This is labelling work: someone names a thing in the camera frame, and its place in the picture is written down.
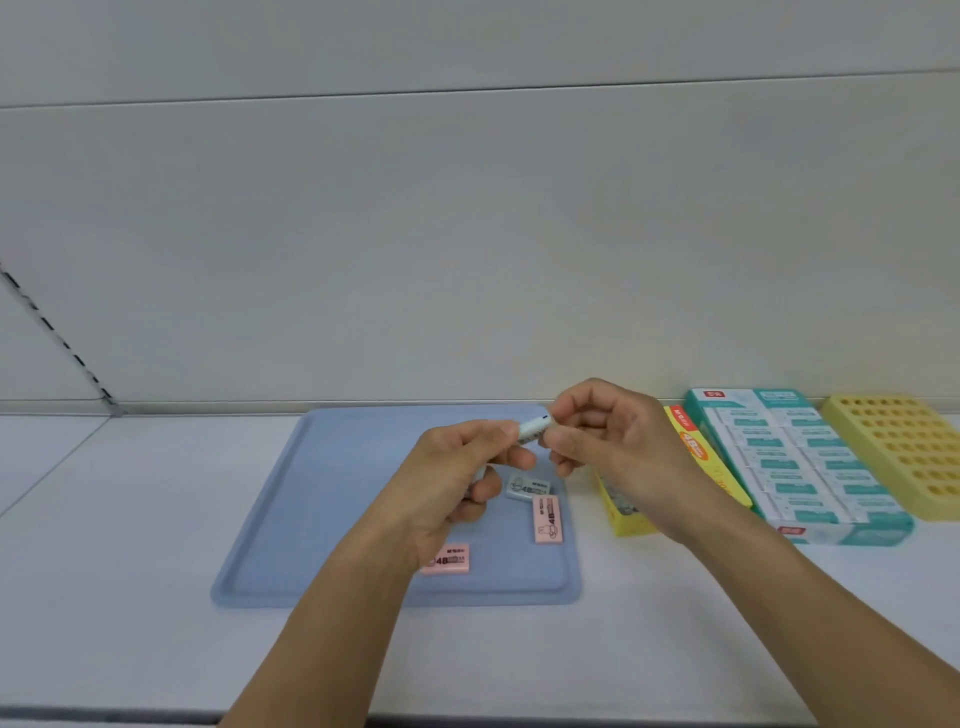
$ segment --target blue tray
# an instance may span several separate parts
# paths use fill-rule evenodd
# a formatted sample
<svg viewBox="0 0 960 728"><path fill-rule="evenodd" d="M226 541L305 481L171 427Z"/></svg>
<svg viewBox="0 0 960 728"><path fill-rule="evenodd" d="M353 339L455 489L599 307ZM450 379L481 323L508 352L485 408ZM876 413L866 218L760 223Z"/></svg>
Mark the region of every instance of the blue tray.
<svg viewBox="0 0 960 728"><path fill-rule="evenodd" d="M223 607L292 607L424 430L464 420L530 420L534 404L334 407L304 415L211 589ZM546 452L532 471L560 497L564 542L536 545L530 503L498 497L450 543L470 545L470 573L414 576L404 606L569 604L580 567L564 482ZM496 466L506 481L511 468Z"/></svg>

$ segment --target white table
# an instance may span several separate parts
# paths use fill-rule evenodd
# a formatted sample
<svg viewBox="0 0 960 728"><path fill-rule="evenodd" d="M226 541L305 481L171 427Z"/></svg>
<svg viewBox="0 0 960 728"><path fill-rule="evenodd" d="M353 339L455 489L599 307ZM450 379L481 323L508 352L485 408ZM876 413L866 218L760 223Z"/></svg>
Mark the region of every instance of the white table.
<svg viewBox="0 0 960 728"><path fill-rule="evenodd" d="M0 415L0 515L107 417Z"/></svg>
<svg viewBox="0 0 960 728"><path fill-rule="evenodd" d="M223 711L282 610L219 610L210 584L294 417L104 425L0 522L0 705ZM380 714L812 722L720 589L662 536L614 539L570 481L584 593L562 607L401 614ZM960 524L894 549L811 547L960 665Z"/></svg>

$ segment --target yellow tray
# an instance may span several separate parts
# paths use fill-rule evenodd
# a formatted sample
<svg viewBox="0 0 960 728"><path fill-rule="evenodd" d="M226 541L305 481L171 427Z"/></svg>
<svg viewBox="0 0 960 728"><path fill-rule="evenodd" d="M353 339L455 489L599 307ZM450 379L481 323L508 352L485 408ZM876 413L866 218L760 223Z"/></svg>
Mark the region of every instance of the yellow tray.
<svg viewBox="0 0 960 728"><path fill-rule="evenodd" d="M820 412L904 510L960 520L960 433L943 417L904 395L833 395Z"/></svg>

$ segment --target right hand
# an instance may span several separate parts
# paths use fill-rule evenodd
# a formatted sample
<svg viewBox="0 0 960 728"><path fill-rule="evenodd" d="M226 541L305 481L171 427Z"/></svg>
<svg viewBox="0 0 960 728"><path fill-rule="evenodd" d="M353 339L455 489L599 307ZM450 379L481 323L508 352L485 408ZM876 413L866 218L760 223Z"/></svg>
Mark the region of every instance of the right hand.
<svg viewBox="0 0 960 728"><path fill-rule="evenodd" d="M733 502L690 456L653 397L587 379L562 392L548 409L558 426L540 441L551 450L557 474L567 477L582 465L593 466L674 541L685 540L711 507Z"/></svg>

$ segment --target white wall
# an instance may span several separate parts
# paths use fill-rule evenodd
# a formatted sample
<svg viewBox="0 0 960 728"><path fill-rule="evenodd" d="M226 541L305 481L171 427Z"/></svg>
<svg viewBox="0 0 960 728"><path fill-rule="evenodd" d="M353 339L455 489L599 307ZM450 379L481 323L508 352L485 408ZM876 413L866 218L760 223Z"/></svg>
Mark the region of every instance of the white wall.
<svg viewBox="0 0 960 728"><path fill-rule="evenodd" d="M24 400L61 400L72 410L73 404L87 408L98 398L70 354L60 350L0 281L0 412L35 409Z"/></svg>
<svg viewBox="0 0 960 728"><path fill-rule="evenodd" d="M5 0L0 106L960 67L951 0Z"/></svg>
<svg viewBox="0 0 960 728"><path fill-rule="evenodd" d="M0 255L124 401L960 396L957 129L960 73L7 110Z"/></svg>

